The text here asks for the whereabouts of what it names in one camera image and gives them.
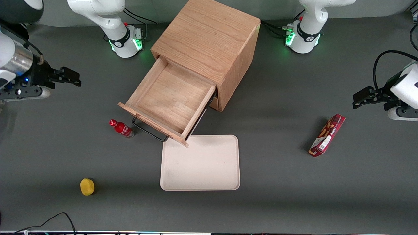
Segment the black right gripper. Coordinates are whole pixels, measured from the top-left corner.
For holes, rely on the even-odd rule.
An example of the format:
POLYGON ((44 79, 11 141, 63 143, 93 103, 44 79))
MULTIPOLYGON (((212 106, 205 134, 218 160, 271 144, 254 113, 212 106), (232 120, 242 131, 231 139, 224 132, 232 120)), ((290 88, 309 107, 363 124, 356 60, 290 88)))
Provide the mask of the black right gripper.
POLYGON ((48 62, 39 65, 34 62, 30 69, 25 73, 25 78, 29 79, 32 86, 39 85, 49 89, 55 89, 55 83, 70 83, 77 87, 82 86, 80 74, 67 67, 61 67, 61 77, 58 70, 53 69, 48 62))

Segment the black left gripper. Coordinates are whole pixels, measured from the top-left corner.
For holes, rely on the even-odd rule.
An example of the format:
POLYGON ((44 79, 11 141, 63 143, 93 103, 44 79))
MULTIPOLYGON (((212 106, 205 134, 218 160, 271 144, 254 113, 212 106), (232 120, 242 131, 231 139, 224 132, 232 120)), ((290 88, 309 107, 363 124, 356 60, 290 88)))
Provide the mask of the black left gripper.
POLYGON ((398 82, 400 82, 402 78, 401 74, 402 74, 401 71, 398 72, 397 74, 392 76, 390 79, 388 79, 382 88, 379 88, 377 85, 376 72, 373 72, 373 83, 374 83, 375 89, 371 86, 368 86, 356 92, 355 98, 353 98, 353 103, 352 103, 353 109, 358 109, 361 106, 364 106, 367 104, 374 104, 376 91, 378 92, 376 99, 378 102, 385 103, 383 105, 385 111, 388 111, 391 108, 406 106, 406 103, 401 101, 400 98, 398 98, 396 95, 393 94, 393 92, 391 92, 391 88, 394 85, 396 85, 398 82))

